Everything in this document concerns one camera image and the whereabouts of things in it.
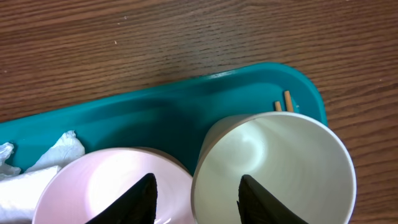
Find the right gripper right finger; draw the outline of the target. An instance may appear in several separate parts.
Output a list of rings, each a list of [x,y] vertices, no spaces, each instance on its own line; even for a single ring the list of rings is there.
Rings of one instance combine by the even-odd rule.
[[[308,224],[248,174],[241,177],[237,204],[242,224]]]

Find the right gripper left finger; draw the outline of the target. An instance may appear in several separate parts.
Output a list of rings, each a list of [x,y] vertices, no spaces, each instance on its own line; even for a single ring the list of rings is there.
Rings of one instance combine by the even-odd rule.
[[[86,224],[154,224],[157,196],[155,175],[148,173]]]

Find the white shallow bowl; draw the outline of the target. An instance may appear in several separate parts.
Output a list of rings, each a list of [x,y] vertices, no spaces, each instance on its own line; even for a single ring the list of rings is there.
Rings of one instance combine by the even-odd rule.
[[[148,173],[157,181],[156,223],[194,223],[193,177],[171,155],[149,147],[88,153],[62,168],[37,203],[34,223],[86,223]]]

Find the white paper cup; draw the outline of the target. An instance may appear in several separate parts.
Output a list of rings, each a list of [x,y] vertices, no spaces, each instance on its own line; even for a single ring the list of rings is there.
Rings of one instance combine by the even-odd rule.
[[[307,223],[348,223],[356,174],[323,123],[293,112],[223,118],[207,132],[191,191],[197,223],[239,223],[238,187],[250,175]]]

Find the wooden chopstick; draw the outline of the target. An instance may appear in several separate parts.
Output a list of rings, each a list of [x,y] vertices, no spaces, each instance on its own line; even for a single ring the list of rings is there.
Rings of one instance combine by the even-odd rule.
[[[274,107],[276,111],[282,111],[281,103],[279,101],[274,103]]]
[[[288,91],[288,90],[284,91],[284,100],[285,100],[286,110],[289,112],[294,112],[294,107],[293,107],[290,91]]]

